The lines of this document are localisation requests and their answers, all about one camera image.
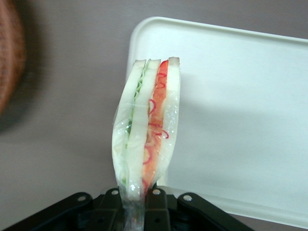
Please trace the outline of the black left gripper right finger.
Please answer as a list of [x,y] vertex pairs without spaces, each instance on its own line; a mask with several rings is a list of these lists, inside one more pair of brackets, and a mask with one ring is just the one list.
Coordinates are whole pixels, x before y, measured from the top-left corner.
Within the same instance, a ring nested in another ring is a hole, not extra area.
[[161,188],[150,189],[146,196],[145,231],[251,231],[195,193],[178,197]]

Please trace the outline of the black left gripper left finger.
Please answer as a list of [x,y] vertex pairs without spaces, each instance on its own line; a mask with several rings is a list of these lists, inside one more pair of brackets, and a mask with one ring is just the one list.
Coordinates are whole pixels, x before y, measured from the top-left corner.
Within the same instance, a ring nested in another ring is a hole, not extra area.
[[97,198],[75,193],[7,228],[6,231],[122,231],[124,209],[117,188]]

